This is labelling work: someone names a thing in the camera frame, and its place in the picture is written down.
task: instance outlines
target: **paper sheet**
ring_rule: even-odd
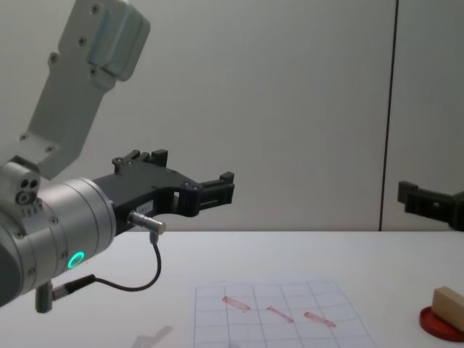
[[[376,348],[333,281],[198,286],[193,307],[193,348]]]

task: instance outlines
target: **red round base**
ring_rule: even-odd
[[[451,342],[464,342],[464,333],[445,323],[432,313],[432,308],[421,310],[419,315],[420,326],[432,336]]]

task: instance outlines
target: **wooden block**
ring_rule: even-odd
[[[447,286],[435,289],[432,313],[464,332],[464,296]]]

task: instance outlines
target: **white table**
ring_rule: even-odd
[[[418,325],[433,290],[464,293],[464,234],[365,232],[172,232],[159,243],[162,277],[125,293],[94,284],[34,312],[33,293],[0,309],[0,347],[130,348],[140,335],[174,328],[156,348],[191,343],[191,289],[198,283],[323,276],[337,280],[378,348],[456,347]],[[128,286],[146,283],[155,258],[147,233],[126,233],[105,253],[54,281],[94,273]]]

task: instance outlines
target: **red mark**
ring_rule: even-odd
[[[304,314],[304,316],[306,318],[308,318],[309,320],[312,320],[312,321],[315,321],[317,323],[321,323],[321,324],[324,324],[325,326],[327,326],[328,328],[335,328],[336,325],[335,323],[331,322],[330,320],[327,320],[325,318],[322,318],[320,317],[319,315],[316,315],[316,314],[312,314],[311,312],[306,312]]]
[[[278,311],[276,308],[268,307],[266,308],[266,310],[270,310],[271,312],[275,313],[279,317],[282,317],[283,319],[285,319],[287,323],[294,322],[293,318],[290,318],[288,315],[283,314],[282,312]]]
[[[239,308],[240,310],[250,310],[251,307],[247,304],[241,303],[240,301],[237,301],[236,299],[232,299],[228,296],[224,296],[223,301],[227,303],[228,305],[234,306],[236,308]]]

